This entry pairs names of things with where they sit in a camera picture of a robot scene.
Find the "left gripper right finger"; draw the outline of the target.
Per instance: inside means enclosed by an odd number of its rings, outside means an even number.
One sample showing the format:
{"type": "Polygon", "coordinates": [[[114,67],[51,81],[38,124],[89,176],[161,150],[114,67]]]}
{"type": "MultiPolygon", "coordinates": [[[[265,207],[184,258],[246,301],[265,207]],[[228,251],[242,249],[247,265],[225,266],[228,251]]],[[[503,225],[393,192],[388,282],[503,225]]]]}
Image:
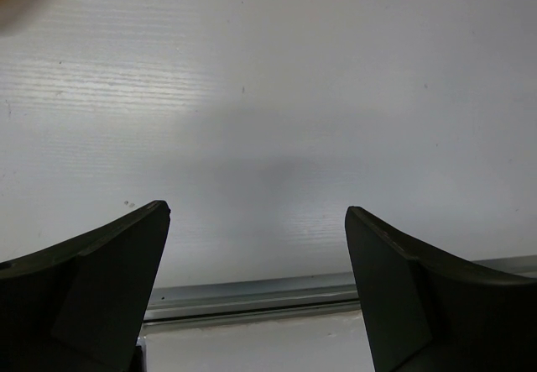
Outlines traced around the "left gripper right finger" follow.
{"type": "Polygon", "coordinates": [[[361,207],[345,231],[375,370],[535,370],[534,278],[456,257],[361,207]]]}

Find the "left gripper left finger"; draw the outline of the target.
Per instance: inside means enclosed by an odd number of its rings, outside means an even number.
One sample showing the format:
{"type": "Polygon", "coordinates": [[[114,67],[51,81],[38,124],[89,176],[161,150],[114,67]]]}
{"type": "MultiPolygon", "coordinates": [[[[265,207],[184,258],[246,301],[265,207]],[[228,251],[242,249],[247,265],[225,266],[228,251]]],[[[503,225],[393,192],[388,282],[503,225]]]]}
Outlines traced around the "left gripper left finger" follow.
{"type": "Polygon", "coordinates": [[[127,371],[164,252],[153,201],[1,264],[3,371],[127,371]]]}

